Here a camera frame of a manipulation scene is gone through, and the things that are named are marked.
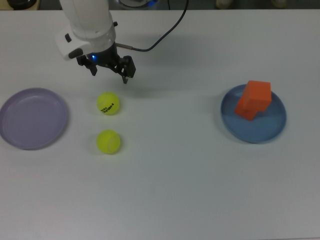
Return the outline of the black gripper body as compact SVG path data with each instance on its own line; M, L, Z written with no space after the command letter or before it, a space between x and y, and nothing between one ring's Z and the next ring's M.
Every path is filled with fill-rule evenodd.
M115 43L104 51L92 52L90 54L87 54L86 56L95 65L99 66L117 66L120 59Z

